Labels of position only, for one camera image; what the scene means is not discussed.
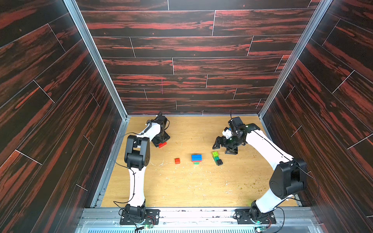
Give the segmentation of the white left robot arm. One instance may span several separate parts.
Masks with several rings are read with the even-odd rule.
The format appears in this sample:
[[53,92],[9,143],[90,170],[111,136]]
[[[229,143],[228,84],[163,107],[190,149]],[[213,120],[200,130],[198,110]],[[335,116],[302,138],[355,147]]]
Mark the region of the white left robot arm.
[[165,132],[169,125],[168,120],[162,123],[149,120],[141,133],[128,134],[124,162],[130,172],[130,197],[123,213],[137,221],[146,218],[144,181],[145,171],[150,162],[151,141],[157,139],[161,143],[166,142],[170,138]]

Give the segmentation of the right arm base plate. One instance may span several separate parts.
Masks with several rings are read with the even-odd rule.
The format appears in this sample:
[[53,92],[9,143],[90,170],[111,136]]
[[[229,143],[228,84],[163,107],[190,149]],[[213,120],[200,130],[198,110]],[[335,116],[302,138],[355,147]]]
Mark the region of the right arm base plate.
[[257,209],[235,209],[233,218],[238,224],[276,224],[275,215],[273,212],[262,213]]

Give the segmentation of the black square lego brick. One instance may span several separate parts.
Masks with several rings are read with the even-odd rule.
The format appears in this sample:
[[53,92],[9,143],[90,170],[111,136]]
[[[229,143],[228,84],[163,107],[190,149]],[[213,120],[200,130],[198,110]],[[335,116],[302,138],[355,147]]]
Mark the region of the black square lego brick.
[[217,159],[217,160],[215,161],[215,163],[216,163],[217,166],[221,166],[221,165],[223,165],[223,162],[222,162],[221,159]]

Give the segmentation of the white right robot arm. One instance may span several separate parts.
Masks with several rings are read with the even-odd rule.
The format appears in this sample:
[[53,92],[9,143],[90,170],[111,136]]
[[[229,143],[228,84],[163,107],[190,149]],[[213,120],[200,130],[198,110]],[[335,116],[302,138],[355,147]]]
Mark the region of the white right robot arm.
[[293,156],[284,152],[260,129],[232,133],[229,128],[225,128],[223,136],[216,138],[212,148],[216,150],[225,147],[226,152],[234,153],[238,151],[238,146],[246,144],[255,148],[274,170],[269,181],[269,190],[252,202],[249,211],[252,222],[262,223],[271,216],[279,204],[306,188],[307,164],[304,160],[295,160]]

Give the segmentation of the blue long lego brick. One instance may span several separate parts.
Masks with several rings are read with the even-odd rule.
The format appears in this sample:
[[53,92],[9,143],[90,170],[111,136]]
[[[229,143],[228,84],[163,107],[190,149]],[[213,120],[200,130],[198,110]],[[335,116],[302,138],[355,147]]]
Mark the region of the blue long lego brick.
[[193,154],[191,156],[191,160],[202,160],[202,155],[201,154]]

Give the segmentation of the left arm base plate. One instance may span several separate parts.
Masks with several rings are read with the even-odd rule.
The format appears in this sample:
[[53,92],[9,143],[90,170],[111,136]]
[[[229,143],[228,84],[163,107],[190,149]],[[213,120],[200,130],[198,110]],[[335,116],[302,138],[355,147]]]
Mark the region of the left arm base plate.
[[160,209],[148,209],[140,214],[129,214],[123,212],[119,221],[120,225],[158,225],[160,218]]

